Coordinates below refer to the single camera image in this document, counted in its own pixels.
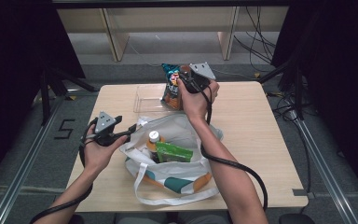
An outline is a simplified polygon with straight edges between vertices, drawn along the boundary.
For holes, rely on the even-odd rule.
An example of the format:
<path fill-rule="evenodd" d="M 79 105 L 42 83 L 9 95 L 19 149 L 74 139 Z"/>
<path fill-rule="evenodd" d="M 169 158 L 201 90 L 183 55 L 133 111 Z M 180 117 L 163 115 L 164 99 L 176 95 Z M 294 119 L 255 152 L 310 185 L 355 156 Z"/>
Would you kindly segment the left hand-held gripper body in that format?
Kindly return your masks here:
<path fill-rule="evenodd" d="M 113 130 L 116 124 L 115 118 L 101 111 L 96 118 L 93 134 L 90 136 L 98 145 L 108 147 L 118 140 Z"/>

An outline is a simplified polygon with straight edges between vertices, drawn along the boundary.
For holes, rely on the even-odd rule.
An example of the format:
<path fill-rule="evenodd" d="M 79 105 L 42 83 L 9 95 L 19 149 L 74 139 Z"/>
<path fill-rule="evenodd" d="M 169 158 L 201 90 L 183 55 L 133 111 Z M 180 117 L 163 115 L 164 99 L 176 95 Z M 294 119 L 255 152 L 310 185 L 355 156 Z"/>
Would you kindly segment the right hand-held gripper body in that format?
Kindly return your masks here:
<path fill-rule="evenodd" d="M 188 66 L 191 68 L 190 74 L 179 72 L 179 77 L 188 92 L 202 92 L 210 85 L 211 80 L 215 80 L 215 75 L 209 64 L 191 63 Z"/>

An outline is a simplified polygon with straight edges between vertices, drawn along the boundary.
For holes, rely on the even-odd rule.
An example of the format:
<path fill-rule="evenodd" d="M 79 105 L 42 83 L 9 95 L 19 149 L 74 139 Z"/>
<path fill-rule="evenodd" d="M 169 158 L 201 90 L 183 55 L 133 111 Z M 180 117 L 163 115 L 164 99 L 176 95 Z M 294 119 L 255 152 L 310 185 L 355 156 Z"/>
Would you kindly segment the bottle with white cap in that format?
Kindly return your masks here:
<path fill-rule="evenodd" d="M 158 153 L 157 153 L 157 142 L 164 142 L 165 138 L 159 134 L 158 131 L 151 131 L 148 134 L 148 141 L 146 142 L 146 147 L 150 153 L 150 158 L 155 162 L 159 163 Z"/>

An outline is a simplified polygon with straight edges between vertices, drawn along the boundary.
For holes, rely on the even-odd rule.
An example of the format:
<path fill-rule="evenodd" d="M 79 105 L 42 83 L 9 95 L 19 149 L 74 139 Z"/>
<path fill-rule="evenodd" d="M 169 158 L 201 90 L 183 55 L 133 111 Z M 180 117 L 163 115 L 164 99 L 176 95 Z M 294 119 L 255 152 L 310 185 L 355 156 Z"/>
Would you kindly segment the blue chip bag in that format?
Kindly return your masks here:
<path fill-rule="evenodd" d="M 177 79 L 179 78 L 180 66 L 175 64 L 163 63 L 161 65 L 166 77 L 166 87 L 162 101 L 173 109 L 181 110 L 182 103 L 179 96 Z"/>

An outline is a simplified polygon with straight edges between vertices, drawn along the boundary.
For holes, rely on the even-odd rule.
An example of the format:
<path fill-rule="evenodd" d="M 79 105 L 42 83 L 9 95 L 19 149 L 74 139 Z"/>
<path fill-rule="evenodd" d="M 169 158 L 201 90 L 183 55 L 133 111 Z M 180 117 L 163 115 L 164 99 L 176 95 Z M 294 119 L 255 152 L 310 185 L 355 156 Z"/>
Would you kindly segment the clear plastic box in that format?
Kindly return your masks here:
<path fill-rule="evenodd" d="M 144 84 L 136 88 L 133 111 L 135 113 L 162 112 L 166 110 L 162 96 L 164 84 Z"/>

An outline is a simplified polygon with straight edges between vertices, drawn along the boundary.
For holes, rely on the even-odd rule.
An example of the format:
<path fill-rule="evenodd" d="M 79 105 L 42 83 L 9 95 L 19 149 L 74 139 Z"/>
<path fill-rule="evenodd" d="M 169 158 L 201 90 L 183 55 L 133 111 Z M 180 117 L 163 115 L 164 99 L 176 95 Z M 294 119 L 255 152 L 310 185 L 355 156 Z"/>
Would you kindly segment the green drink carton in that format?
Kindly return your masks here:
<path fill-rule="evenodd" d="M 157 142 L 157 155 L 159 162 L 191 162 L 193 151 L 170 143 Z"/>

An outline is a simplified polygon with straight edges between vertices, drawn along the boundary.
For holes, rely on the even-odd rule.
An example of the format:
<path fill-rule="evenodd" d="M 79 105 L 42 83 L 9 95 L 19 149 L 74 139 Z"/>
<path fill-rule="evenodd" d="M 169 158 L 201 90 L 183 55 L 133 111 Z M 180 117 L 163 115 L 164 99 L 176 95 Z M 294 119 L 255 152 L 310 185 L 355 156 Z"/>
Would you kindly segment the white spotted tote bag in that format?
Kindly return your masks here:
<path fill-rule="evenodd" d="M 170 143 L 193 151 L 191 162 L 159 162 L 150 158 L 146 147 L 148 134 L 158 131 Z M 206 185 L 212 178 L 208 160 L 201 155 L 201 141 L 184 114 L 173 114 L 159 119 L 143 117 L 129 143 L 119 150 L 126 155 L 125 166 L 135 178 L 133 187 L 138 189 L 146 181 L 177 194 L 175 198 L 147 199 L 138 196 L 139 202 L 148 205 L 182 205 L 208 199 L 219 193 L 217 188 Z"/>

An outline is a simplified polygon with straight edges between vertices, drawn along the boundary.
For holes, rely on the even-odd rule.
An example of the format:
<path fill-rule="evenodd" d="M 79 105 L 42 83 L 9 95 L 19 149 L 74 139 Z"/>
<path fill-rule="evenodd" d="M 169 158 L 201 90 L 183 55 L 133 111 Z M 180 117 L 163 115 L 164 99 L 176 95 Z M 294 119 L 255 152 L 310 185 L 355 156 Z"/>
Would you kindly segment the person's right hand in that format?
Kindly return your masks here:
<path fill-rule="evenodd" d="M 219 84 L 212 80 L 209 86 L 199 93 L 189 93 L 181 79 L 177 81 L 182 96 L 182 106 L 189 119 L 205 120 L 208 105 L 212 104 L 218 95 Z"/>

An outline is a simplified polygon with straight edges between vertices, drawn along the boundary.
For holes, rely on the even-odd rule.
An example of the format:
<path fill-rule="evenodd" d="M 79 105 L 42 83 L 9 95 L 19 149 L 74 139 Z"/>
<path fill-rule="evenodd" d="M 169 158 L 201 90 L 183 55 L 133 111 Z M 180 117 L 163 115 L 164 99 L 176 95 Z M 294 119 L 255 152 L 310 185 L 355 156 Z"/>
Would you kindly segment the person's left hand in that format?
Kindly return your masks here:
<path fill-rule="evenodd" d="M 128 139 L 127 135 L 120 136 L 113 144 L 103 147 L 91 138 L 85 140 L 85 168 L 83 173 L 97 176 L 110 162 L 113 153 Z"/>

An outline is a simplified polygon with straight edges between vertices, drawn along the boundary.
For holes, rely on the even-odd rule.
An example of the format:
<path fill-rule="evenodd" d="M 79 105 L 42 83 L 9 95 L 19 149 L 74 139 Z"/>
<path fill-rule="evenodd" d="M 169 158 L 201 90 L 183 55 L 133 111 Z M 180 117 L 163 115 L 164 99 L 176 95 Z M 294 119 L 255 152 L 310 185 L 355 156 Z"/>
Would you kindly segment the light wooden desk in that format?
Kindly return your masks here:
<path fill-rule="evenodd" d="M 287 7 L 135 7 L 60 9 L 68 33 L 104 33 L 113 60 L 122 60 L 131 33 L 215 32 L 222 57 L 230 58 L 234 34 L 250 32 L 261 21 L 263 32 L 279 32 Z"/>

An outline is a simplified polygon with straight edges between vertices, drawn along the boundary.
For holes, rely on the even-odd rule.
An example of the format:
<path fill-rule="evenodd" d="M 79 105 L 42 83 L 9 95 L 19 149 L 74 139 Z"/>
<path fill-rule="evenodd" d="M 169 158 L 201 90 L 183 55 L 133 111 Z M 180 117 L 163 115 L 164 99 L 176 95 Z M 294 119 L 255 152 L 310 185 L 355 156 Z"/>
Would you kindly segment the black metal stand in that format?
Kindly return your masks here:
<path fill-rule="evenodd" d="M 63 84 L 63 80 L 69 80 L 86 91 L 96 92 L 99 89 L 91 86 L 77 77 L 73 77 L 59 68 L 47 66 L 40 76 L 40 92 L 42 96 L 43 121 L 46 124 L 50 118 L 49 89 L 52 89 L 57 96 L 65 96 L 68 89 Z"/>
<path fill-rule="evenodd" d="M 294 89 L 295 102 L 294 109 L 300 119 L 303 119 L 302 114 L 302 75 L 299 70 L 298 59 L 289 59 L 285 63 L 276 67 L 271 72 L 258 79 L 260 84 L 263 84 L 270 79 L 282 74 L 281 80 L 278 84 L 280 91 L 289 91 Z"/>

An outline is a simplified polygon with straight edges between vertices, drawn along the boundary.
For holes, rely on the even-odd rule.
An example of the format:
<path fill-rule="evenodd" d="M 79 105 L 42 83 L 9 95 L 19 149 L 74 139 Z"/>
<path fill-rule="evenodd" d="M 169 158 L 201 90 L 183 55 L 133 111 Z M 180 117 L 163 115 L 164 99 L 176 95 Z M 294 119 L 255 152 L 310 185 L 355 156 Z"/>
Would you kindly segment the black curtain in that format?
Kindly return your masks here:
<path fill-rule="evenodd" d="M 0 163 L 40 89 L 42 63 L 85 76 L 58 11 L 20 1 L 0 0 Z"/>
<path fill-rule="evenodd" d="M 292 0 L 272 64 L 292 55 L 314 15 L 319 18 L 299 67 L 316 108 L 358 177 L 358 0 Z"/>

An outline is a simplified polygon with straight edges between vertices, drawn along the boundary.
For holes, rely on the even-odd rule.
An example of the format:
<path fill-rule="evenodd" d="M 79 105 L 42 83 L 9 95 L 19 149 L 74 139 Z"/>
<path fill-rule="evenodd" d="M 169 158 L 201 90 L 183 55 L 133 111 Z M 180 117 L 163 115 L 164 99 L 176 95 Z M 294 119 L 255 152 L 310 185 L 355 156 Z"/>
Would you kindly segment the person's grey trousers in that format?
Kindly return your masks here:
<path fill-rule="evenodd" d="M 231 224 L 227 212 L 117 213 L 114 224 Z"/>

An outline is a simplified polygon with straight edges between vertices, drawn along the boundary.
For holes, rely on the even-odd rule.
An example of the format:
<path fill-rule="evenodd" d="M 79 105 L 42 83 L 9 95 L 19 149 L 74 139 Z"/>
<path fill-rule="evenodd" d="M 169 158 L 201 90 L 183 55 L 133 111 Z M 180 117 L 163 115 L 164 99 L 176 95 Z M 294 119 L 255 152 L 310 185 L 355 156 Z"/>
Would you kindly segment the aluminium floor rail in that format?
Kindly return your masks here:
<path fill-rule="evenodd" d="M 5 221 L 21 192 L 22 185 L 30 173 L 42 145 L 46 141 L 48 131 L 50 130 L 64 100 L 65 96 L 48 97 L 48 102 L 50 103 L 50 115 L 47 119 L 43 119 L 38 123 L 38 129 L 34 132 L 35 136 L 32 140 L 32 144 L 26 148 L 26 154 L 21 161 L 21 165 L 16 170 L 16 174 L 12 178 L 10 184 L 3 188 L 3 194 L 0 201 L 0 224 L 5 224 Z"/>
<path fill-rule="evenodd" d="M 326 160 L 323 157 L 319 147 L 317 146 L 310 130 L 303 119 L 296 119 L 296 124 L 300 132 L 303 134 L 305 142 L 309 149 L 309 154 L 318 170 L 324 185 L 334 202 L 344 224 L 358 224 L 358 217 L 355 215 L 350 201 L 345 195 L 337 180 L 334 178 Z"/>

